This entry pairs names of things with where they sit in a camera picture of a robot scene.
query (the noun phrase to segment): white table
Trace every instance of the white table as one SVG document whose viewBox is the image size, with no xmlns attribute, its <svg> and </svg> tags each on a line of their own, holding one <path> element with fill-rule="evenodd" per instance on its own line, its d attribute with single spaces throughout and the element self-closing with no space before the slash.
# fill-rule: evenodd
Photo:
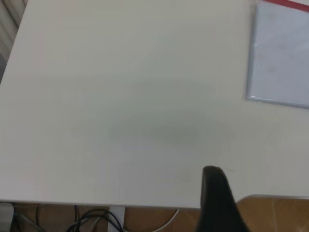
<svg viewBox="0 0 309 232">
<path fill-rule="evenodd" d="M 309 110 L 245 100 L 248 0 L 30 0 L 0 85 L 0 200 L 309 196 Z"/>
</svg>

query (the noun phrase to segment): black cable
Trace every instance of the black cable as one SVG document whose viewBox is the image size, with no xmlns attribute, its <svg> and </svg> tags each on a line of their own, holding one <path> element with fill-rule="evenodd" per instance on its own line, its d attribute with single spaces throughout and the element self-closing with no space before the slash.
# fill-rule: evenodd
<svg viewBox="0 0 309 232">
<path fill-rule="evenodd" d="M 13 217 L 12 224 L 15 225 L 15 227 L 16 227 L 16 229 L 17 229 L 18 232 L 21 232 L 20 225 L 19 225 L 19 221 L 18 221 L 18 219 L 17 219 L 16 216 Z"/>
<path fill-rule="evenodd" d="M 93 212 L 103 212 L 102 215 L 98 214 L 98 215 L 91 215 L 91 213 Z M 117 222 L 118 225 L 116 225 L 112 220 L 110 220 L 106 214 L 110 214 L 114 219 L 115 221 Z M 88 220 L 89 218 L 103 218 L 105 219 L 106 221 L 108 221 L 109 223 L 111 223 L 119 232 L 124 232 L 119 220 L 116 218 L 116 216 L 109 210 L 107 209 L 92 209 L 92 210 L 89 210 L 87 211 L 86 213 L 84 213 L 77 221 L 77 223 L 74 223 L 72 224 L 68 229 L 67 229 L 67 232 L 73 232 L 73 231 L 76 231 L 76 232 L 79 232 L 80 231 L 80 226 L 82 224 L 82 221 L 83 220 Z"/>
<path fill-rule="evenodd" d="M 108 221 L 110 224 L 112 224 L 112 225 L 118 230 L 118 232 L 124 232 L 122 228 L 119 228 L 112 220 L 110 220 L 110 219 L 109 219 L 107 216 L 105 216 L 105 215 L 97 214 L 97 215 L 88 215 L 88 216 L 86 216 L 86 217 L 87 217 L 87 218 L 103 218 L 103 219 L 105 219 L 106 221 Z M 78 232 L 79 232 L 79 226 L 80 226 L 79 224 L 76 226 L 76 231 L 78 231 Z"/>
<path fill-rule="evenodd" d="M 113 214 L 111 211 L 109 211 L 109 210 L 107 210 L 107 209 L 92 209 L 92 210 L 89 210 L 88 212 L 84 213 L 84 215 L 90 214 L 90 213 L 96 212 L 96 211 L 103 211 L 104 214 L 105 214 L 105 213 L 110 214 L 110 215 L 115 219 L 115 221 L 117 222 L 119 228 L 120 228 L 121 230 L 123 230 L 123 228 L 122 228 L 122 226 L 121 226 L 119 220 L 118 220 L 117 217 L 115 216 L 115 214 Z"/>
<path fill-rule="evenodd" d="M 40 226 L 40 222 L 39 222 L 39 208 L 40 207 L 37 207 L 36 210 L 35 210 L 35 223 Z"/>
<path fill-rule="evenodd" d="M 77 214 L 78 214 L 78 209 L 77 209 L 77 205 L 75 205 L 74 206 L 74 210 L 75 210 L 75 219 L 74 219 L 74 221 L 77 221 L 77 218 L 79 218 L 79 217 L 77 217 Z"/>
</svg>

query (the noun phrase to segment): red folder edge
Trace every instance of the red folder edge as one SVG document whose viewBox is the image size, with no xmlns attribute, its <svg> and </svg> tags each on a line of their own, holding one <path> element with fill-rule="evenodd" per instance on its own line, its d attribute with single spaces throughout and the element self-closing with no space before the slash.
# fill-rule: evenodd
<svg viewBox="0 0 309 232">
<path fill-rule="evenodd" d="M 264 1 L 268 1 L 268 2 L 278 4 L 278 5 L 282 5 L 282 6 L 287 6 L 287 7 L 298 9 L 298 10 L 301 10 L 301 11 L 306 11 L 306 12 L 309 13 L 309 6 L 298 3 L 298 2 L 293 2 L 293 1 L 289 1 L 289 0 L 264 0 Z"/>
</svg>

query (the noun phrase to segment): white cable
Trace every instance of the white cable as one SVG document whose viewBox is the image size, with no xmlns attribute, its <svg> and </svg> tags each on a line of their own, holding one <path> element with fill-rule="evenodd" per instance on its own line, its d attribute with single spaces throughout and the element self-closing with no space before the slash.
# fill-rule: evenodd
<svg viewBox="0 0 309 232">
<path fill-rule="evenodd" d="M 161 226 L 160 228 L 158 228 L 158 229 L 156 229 L 156 230 L 154 230 L 154 231 L 151 231 L 151 232 L 158 232 L 158 231 L 164 229 L 165 227 L 167 227 L 167 226 L 174 220 L 174 218 L 176 217 L 176 215 L 178 214 L 178 212 L 179 212 L 179 209 L 176 210 L 176 212 L 174 213 L 174 215 L 172 216 L 172 218 L 171 218 L 166 224 L 164 224 L 164 225 Z"/>
<path fill-rule="evenodd" d="M 94 227 L 96 226 L 96 224 L 98 223 L 98 221 L 100 220 L 101 218 L 98 217 L 92 224 L 91 226 L 89 227 L 89 229 L 87 230 L 87 232 L 92 232 Z"/>
</svg>

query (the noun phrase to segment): wooden floor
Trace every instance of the wooden floor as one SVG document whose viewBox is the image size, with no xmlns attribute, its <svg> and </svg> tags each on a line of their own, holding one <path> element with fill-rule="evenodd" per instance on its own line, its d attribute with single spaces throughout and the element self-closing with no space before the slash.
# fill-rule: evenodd
<svg viewBox="0 0 309 232">
<path fill-rule="evenodd" d="M 15 210 L 35 220 L 36 206 L 17 203 Z M 239 202 L 238 207 L 252 232 L 309 231 L 309 200 L 251 198 Z M 79 206 L 80 214 L 86 210 L 84 206 Z M 130 232 L 149 232 L 165 224 L 174 212 L 173 209 L 126 208 L 125 228 Z M 180 210 L 173 222 L 162 232 L 193 232 L 198 216 L 198 210 Z M 64 232 L 74 222 L 74 206 L 41 205 L 39 222 L 48 232 Z M 87 222 L 81 230 L 89 231 L 92 222 Z M 28 224 L 21 221 L 19 224 L 23 232 L 36 232 Z M 93 231 L 106 232 L 106 221 L 100 220 Z"/>
</svg>

